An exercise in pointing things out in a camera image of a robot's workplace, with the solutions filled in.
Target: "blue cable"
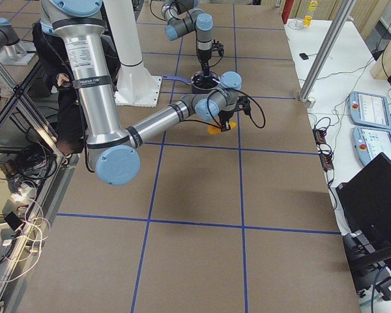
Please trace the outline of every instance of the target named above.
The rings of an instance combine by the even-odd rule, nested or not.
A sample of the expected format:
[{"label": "blue cable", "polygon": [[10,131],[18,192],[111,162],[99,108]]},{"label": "blue cable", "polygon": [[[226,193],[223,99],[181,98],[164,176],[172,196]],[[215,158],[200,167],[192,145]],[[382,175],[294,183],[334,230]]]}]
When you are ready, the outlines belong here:
[{"label": "blue cable", "polygon": [[381,272],[386,268],[386,265],[382,266],[378,273],[375,275],[375,279],[373,280],[373,286],[372,286],[372,296],[371,296],[371,313],[373,313],[373,296],[375,295],[375,285],[377,284],[377,281],[378,281],[378,278],[379,278],[379,275],[381,274]]}]

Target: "blue and white control panel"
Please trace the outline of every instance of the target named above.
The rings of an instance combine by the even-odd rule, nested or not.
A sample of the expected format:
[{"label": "blue and white control panel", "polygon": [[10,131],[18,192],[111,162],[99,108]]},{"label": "blue and white control panel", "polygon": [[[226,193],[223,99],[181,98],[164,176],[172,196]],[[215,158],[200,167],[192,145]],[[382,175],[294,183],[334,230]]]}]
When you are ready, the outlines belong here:
[{"label": "blue and white control panel", "polygon": [[352,91],[349,110],[354,124],[391,129],[391,115],[386,97]]},{"label": "blue and white control panel", "polygon": [[353,130],[353,140],[364,165],[381,152],[391,160],[391,130],[357,126]]}]

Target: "yellow object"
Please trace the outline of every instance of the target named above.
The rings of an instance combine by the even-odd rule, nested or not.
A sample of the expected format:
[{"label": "yellow object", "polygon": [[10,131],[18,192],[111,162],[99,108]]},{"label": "yellow object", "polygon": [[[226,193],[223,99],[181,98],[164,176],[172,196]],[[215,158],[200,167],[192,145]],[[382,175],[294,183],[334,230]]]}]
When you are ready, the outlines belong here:
[{"label": "yellow object", "polygon": [[[237,126],[237,123],[230,121],[229,125],[230,125],[230,129],[234,129]],[[219,128],[213,126],[209,126],[207,131],[209,132],[210,135],[217,135],[222,132]]]},{"label": "yellow object", "polygon": [[307,7],[307,13],[306,13],[306,16],[304,17],[304,21],[303,21],[303,26],[304,27],[309,27],[310,24],[311,24],[311,20],[313,19],[313,13],[315,11],[315,9],[317,8],[317,5],[318,5],[318,1],[316,0],[311,0],[308,7]]}]

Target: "person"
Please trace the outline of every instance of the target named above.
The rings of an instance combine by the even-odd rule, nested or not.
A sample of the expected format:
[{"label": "person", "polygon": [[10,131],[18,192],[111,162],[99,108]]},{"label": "person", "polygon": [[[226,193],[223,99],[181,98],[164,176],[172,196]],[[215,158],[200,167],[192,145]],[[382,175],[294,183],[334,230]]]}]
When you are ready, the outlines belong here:
[{"label": "person", "polygon": [[[59,90],[55,129],[58,135],[57,148],[65,155],[80,153],[84,147],[82,112],[77,91],[72,86],[65,44],[61,38],[45,34],[40,22],[33,24],[32,36],[39,61],[52,85]],[[111,80],[114,82],[120,69],[120,61],[111,38],[102,35],[101,39]]]}]

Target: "brown table surface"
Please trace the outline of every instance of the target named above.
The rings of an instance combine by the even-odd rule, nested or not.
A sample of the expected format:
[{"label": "brown table surface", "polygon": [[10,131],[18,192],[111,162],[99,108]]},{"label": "brown table surface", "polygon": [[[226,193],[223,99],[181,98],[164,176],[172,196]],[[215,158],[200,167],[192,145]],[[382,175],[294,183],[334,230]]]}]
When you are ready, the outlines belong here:
[{"label": "brown table surface", "polygon": [[[177,125],[139,148],[125,186],[82,159],[17,312],[360,312],[278,11],[201,8],[225,45],[214,70],[242,76],[265,129],[243,114],[216,136]],[[194,34],[170,42],[148,5],[138,29],[152,75],[199,70]],[[119,107],[122,124],[189,92],[164,81],[157,108]]]}]

